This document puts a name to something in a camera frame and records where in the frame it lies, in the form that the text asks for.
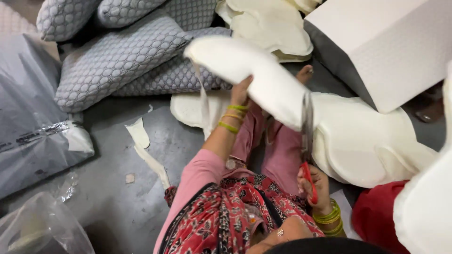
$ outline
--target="pink pants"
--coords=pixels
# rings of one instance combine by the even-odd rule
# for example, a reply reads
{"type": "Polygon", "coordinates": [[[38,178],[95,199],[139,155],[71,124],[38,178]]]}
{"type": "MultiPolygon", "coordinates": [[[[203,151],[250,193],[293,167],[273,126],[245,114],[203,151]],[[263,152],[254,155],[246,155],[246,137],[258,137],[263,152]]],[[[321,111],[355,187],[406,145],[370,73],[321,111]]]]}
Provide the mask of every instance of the pink pants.
{"type": "MultiPolygon", "coordinates": [[[[259,145],[265,119],[262,109],[254,102],[237,134],[231,156],[247,162],[251,150],[259,145]]],[[[285,192],[298,195],[297,174],[301,164],[300,133],[278,121],[272,121],[268,130],[274,133],[274,141],[266,144],[261,173],[275,181],[285,192]]]]}

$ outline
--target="white box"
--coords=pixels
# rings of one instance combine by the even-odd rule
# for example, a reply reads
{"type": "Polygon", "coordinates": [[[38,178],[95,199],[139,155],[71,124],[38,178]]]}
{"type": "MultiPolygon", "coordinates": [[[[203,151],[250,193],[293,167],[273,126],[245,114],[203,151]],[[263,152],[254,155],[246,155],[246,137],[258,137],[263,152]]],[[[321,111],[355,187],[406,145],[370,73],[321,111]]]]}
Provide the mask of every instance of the white box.
{"type": "Polygon", "coordinates": [[[305,18],[316,56],[380,113],[446,77],[452,0],[327,0],[305,18]]]}

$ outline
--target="red scissor handle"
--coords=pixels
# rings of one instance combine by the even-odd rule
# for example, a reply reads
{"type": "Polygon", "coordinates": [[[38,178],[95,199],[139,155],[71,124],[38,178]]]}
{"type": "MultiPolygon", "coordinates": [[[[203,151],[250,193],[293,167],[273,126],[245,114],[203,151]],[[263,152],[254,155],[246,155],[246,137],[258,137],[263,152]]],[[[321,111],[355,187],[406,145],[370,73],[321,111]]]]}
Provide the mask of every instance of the red scissor handle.
{"type": "Polygon", "coordinates": [[[311,183],[311,186],[312,186],[311,202],[313,204],[317,204],[319,196],[317,195],[317,190],[315,189],[315,185],[312,182],[311,170],[309,169],[309,165],[308,165],[307,161],[303,162],[303,164],[301,165],[301,168],[303,168],[303,178],[308,180],[311,183]]]}

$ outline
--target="pink sleeve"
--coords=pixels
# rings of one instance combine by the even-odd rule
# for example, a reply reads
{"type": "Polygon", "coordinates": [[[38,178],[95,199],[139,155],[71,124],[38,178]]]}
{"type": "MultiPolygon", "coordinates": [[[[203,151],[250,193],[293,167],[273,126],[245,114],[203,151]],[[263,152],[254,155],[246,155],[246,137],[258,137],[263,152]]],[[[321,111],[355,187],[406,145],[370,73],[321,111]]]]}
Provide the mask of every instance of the pink sleeve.
{"type": "Polygon", "coordinates": [[[157,254],[163,237],[180,210],[190,201],[190,199],[206,184],[219,184],[225,173],[225,163],[212,151],[201,149],[195,157],[185,166],[182,171],[180,184],[177,188],[173,204],[169,209],[163,228],[154,247],[154,254],[157,254]]]}

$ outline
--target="black hair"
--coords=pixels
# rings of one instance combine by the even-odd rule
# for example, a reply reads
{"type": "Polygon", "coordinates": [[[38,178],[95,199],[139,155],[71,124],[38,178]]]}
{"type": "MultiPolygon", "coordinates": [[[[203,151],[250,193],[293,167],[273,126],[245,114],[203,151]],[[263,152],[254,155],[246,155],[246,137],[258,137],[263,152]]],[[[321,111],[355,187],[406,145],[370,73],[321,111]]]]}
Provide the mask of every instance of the black hair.
{"type": "Polygon", "coordinates": [[[390,254],[370,243],[341,238],[304,238],[275,245],[264,254],[390,254]]]}

